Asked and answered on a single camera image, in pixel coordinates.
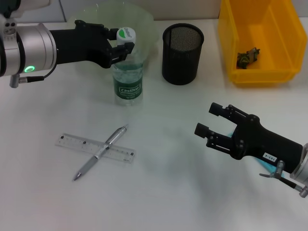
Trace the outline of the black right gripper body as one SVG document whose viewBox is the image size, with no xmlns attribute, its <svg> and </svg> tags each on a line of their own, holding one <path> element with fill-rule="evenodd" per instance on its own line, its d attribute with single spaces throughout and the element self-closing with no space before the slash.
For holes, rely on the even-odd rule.
<svg viewBox="0 0 308 231">
<path fill-rule="evenodd" d="M 300 163 L 303 146 L 267 130 L 257 116 L 249 115 L 240 119 L 231 139 L 231 156 L 236 160 L 253 156 L 273 166 L 277 166 L 281 160 L 288 173 L 292 173 Z"/>
</svg>

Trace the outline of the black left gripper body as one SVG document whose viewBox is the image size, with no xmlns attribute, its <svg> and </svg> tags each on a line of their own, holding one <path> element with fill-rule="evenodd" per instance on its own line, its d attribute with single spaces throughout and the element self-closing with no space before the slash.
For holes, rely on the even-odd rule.
<svg viewBox="0 0 308 231">
<path fill-rule="evenodd" d="M 82 61 L 96 63 L 102 68 L 110 68 L 112 46 L 109 40 L 103 39 L 102 24 L 75 21 L 74 29 L 52 30 L 57 49 L 57 64 L 68 64 Z"/>
</svg>

